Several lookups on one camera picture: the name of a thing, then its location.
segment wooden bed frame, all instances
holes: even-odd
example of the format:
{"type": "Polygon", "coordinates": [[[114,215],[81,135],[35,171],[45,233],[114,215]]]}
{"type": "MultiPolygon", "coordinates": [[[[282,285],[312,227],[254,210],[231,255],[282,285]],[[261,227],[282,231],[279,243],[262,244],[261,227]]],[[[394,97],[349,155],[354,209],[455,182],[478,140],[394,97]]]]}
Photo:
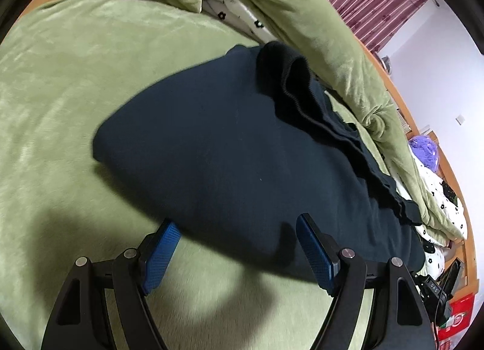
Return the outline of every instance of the wooden bed frame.
{"type": "MultiPolygon", "coordinates": [[[[48,1],[51,1],[51,0],[32,0],[31,3],[25,8],[22,15],[28,13],[35,7],[40,6],[41,4],[46,3],[48,1]]],[[[382,65],[379,63],[379,61],[377,61],[377,59],[361,42],[360,44],[363,47],[368,58],[372,61],[372,63],[378,70],[378,73],[382,77],[387,90],[393,96],[398,108],[401,111],[402,116],[410,126],[411,132],[407,134],[407,138],[408,139],[412,138],[413,136],[417,135],[419,132],[418,132],[417,125],[415,124],[415,121],[413,120],[412,115],[410,114],[410,111],[408,110],[402,97],[398,93],[398,90],[396,89],[395,85],[392,83],[389,75],[383,69],[382,65]]],[[[433,132],[430,133],[430,137],[438,144],[439,141],[433,132]]],[[[446,182],[456,192],[457,196],[462,201],[462,204],[464,206],[464,216],[466,218],[467,226],[468,226],[468,238],[467,240],[462,241],[461,243],[458,244],[457,251],[456,251],[456,257],[459,257],[465,263],[463,282],[462,282],[463,285],[454,296],[454,299],[460,299],[469,294],[476,294],[479,291],[479,280],[477,278],[477,266],[476,266],[473,229],[470,224],[466,203],[462,196],[462,192],[457,182],[456,176],[454,175],[452,168],[450,167],[449,162],[447,161],[447,158],[445,157],[440,147],[439,147],[439,155],[440,155],[439,175],[441,178],[446,180],[446,182]]]]}

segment white wall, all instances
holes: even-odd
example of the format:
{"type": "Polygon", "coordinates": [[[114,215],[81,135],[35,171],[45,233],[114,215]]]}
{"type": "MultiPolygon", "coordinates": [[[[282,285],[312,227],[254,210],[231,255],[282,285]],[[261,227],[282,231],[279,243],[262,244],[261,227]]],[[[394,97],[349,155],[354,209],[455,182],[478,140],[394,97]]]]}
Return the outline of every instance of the white wall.
{"type": "Polygon", "coordinates": [[[420,29],[420,27],[429,20],[430,17],[437,11],[437,6],[434,0],[426,1],[412,17],[409,18],[400,29],[397,30],[395,36],[380,50],[378,54],[380,57],[387,55],[392,57],[410,38],[420,29]]]}
{"type": "Polygon", "coordinates": [[[484,299],[484,56],[452,10],[442,0],[439,3],[440,8],[435,7],[404,44],[389,43],[385,48],[397,47],[390,56],[391,77],[417,127],[429,124],[435,131],[461,186],[476,243],[481,291],[475,306],[480,306],[484,299]],[[459,114],[466,119],[462,126],[456,121],[459,114]]]}

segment wall outlet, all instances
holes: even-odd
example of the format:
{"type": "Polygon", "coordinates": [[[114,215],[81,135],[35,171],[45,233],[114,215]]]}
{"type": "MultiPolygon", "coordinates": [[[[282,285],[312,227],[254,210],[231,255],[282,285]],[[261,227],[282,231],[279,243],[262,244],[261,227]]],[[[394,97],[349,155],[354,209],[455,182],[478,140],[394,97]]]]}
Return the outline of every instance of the wall outlet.
{"type": "Polygon", "coordinates": [[[457,118],[456,118],[456,121],[459,125],[462,125],[464,122],[465,122],[465,118],[462,116],[462,115],[458,115],[457,118]]]}

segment blue gripper pad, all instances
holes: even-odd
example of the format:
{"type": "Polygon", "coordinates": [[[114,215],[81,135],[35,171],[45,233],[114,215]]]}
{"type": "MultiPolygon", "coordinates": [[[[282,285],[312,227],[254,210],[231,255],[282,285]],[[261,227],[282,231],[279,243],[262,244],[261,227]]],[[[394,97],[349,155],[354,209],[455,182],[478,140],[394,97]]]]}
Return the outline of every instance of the blue gripper pad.
{"type": "Polygon", "coordinates": [[[143,283],[146,295],[160,285],[181,236],[174,223],[170,223],[161,236],[152,256],[146,263],[146,276],[143,283]]]}
{"type": "Polygon", "coordinates": [[[296,235],[319,287],[332,294],[335,289],[333,265],[302,215],[296,219],[296,235]]]}

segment cable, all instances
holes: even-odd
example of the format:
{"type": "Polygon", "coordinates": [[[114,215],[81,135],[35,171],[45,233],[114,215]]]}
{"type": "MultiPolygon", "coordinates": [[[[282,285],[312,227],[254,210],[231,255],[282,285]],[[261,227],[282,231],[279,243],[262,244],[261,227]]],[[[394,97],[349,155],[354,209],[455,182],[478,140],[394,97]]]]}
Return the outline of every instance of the cable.
{"type": "Polygon", "coordinates": [[[439,306],[440,306],[440,299],[442,297],[442,293],[444,291],[444,287],[440,287],[440,292],[439,292],[439,300],[437,301],[437,307],[435,308],[435,314],[434,314],[434,335],[435,335],[435,341],[437,343],[437,350],[439,350],[440,342],[439,342],[439,333],[437,332],[437,312],[439,311],[439,306]]]}

